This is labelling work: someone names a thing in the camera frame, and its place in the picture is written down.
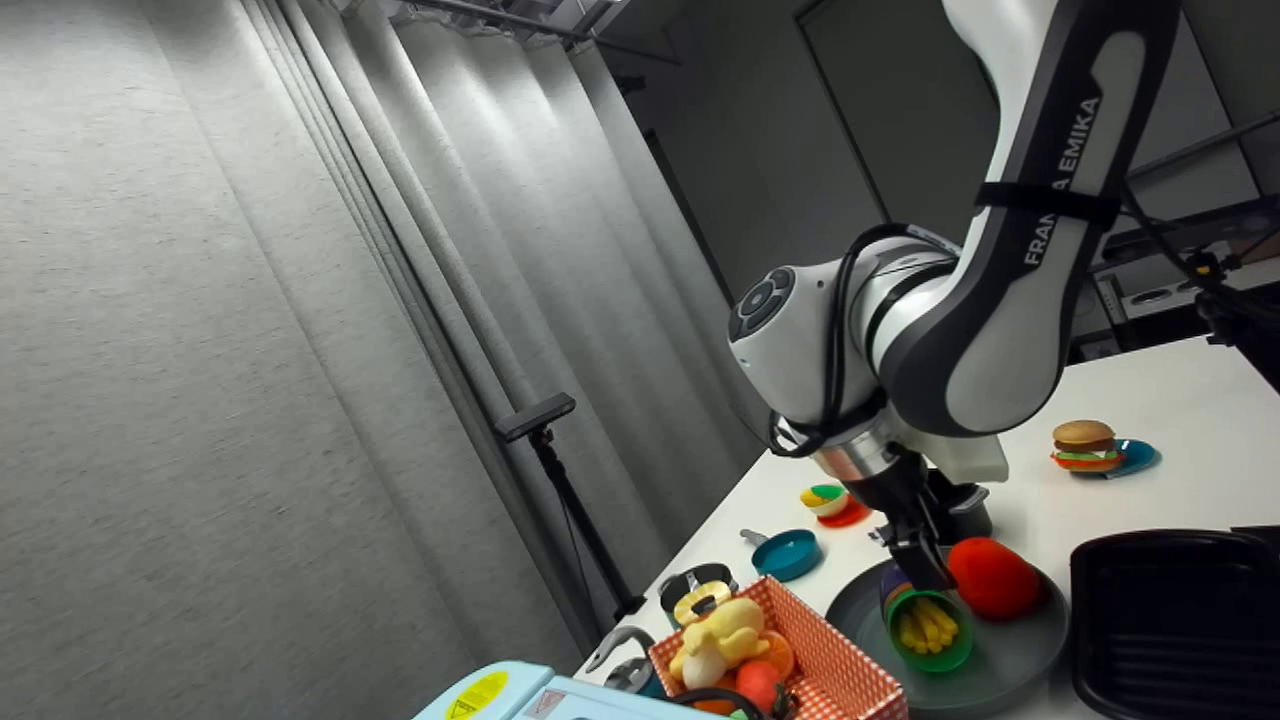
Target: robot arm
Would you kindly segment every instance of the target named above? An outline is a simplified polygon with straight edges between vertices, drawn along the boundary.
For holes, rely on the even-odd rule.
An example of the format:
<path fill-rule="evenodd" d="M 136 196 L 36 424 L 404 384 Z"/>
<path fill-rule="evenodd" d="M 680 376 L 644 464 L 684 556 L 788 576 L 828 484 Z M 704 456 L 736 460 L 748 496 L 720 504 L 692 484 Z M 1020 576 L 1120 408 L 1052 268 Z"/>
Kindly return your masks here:
<path fill-rule="evenodd" d="M 932 564 L 928 584 L 940 584 L 928 552 L 940 532 L 912 452 L 1016 428 L 1052 396 L 1076 288 L 1116 220 L 1180 16 L 1176 0 L 944 8 L 1000 96 L 964 244 L 872 228 L 832 264 L 768 272 L 728 328 L 776 412 L 776 452 L 816 452 L 832 476 L 856 480 L 888 512 L 888 544 L 916 552 L 896 552 L 904 568 L 928 580 Z"/>

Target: hamburger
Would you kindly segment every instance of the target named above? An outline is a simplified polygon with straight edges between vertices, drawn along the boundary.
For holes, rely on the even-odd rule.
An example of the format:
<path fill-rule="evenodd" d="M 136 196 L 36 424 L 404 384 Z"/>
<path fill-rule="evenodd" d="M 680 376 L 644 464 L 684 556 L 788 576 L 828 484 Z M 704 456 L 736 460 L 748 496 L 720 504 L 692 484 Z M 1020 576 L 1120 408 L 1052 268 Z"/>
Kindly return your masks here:
<path fill-rule="evenodd" d="M 1116 432 L 1100 420 L 1072 420 L 1052 432 L 1052 460 L 1072 476 L 1108 476 L 1124 464 Z"/>

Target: table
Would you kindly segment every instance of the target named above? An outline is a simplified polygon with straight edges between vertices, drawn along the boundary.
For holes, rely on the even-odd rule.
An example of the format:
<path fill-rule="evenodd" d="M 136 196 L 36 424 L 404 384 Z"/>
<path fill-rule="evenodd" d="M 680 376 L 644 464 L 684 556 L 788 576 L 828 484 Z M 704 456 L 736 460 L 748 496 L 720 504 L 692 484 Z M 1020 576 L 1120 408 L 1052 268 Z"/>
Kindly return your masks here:
<path fill-rule="evenodd" d="M 1052 428 L 1076 416 L 1108 420 L 1120 436 L 1160 448 L 1160 464 L 1124 480 L 1072 480 L 1052 460 Z M 1240 528 L 1280 524 L 1280 396 L 1252 364 L 1204 336 L 1160 344 L 1064 372 L 1056 396 L 1028 424 L 1000 436 L 1008 480 L 988 484 L 996 536 L 1040 564 L 1068 592 L 1068 556 L 1092 536 L 1132 528 Z M 740 584 L 752 584 L 752 552 L 740 528 L 784 532 L 816 528 L 800 508 L 808 484 L 828 480 L 812 460 L 760 456 L 748 476 L 720 500 L 696 536 L 660 572 L 720 560 Z M 808 608 L 828 612 L 836 592 L 880 564 L 888 552 L 868 540 L 880 516 L 856 528 L 816 528 L 824 544 L 820 572 L 788 584 Z M 656 584 L 628 624 L 656 640 L 672 636 Z M 604 680 L 628 656 L 580 672 Z M 1044 680 L 1004 716 L 1096 716 L 1076 700 L 1064 672 Z"/>

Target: yellow toy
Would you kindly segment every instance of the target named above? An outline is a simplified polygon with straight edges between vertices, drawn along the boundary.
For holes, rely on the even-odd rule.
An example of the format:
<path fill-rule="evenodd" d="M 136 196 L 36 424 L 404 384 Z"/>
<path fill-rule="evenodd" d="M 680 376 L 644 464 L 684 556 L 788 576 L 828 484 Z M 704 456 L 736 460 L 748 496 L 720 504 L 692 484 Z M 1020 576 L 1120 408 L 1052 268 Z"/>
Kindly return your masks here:
<path fill-rule="evenodd" d="M 768 624 L 756 600 L 724 600 L 712 616 L 680 632 L 680 652 L 668 668 L 684 688 L 716 688 L 736 664 L 768 652 L 764 632 Z"/>

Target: white curtain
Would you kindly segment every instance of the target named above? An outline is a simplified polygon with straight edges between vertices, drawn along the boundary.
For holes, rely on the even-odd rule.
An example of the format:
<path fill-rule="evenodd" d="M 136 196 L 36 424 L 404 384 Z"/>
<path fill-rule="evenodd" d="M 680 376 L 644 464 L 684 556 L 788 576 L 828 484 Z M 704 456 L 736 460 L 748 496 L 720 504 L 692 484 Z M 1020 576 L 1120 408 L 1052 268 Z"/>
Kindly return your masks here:
<path fill-rule="evenodd" d="M 556 448 L 640 592 L 756 460 L 760 408 L 600 52 L 376 0 L 288 8 L 488 420 L 580 400 Z M 516 468 L 556 520 L 540 468 Z"/>

